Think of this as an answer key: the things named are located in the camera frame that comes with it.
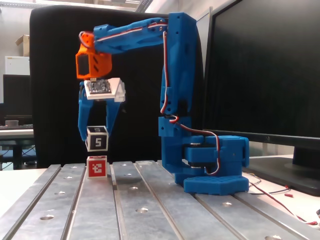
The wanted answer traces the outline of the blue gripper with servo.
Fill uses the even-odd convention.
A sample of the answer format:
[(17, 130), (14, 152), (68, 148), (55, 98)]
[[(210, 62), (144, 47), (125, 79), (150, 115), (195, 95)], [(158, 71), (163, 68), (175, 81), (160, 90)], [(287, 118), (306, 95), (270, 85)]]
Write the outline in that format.
[[(84, 142), (87, 137), (87, 123), (90, 116), (90, 111), (93, 106), (94, 101), (87, 99), (85, 81), (79, 83), (79, 93), (78, 93), (78, 130), (80, 137)], [(112, 130), (116, 122), (116, 118), (121, 106), (121, 102), (115, 102), (114, 99), (106, 100), (106, 129), (109, 137), (112, 135)]]

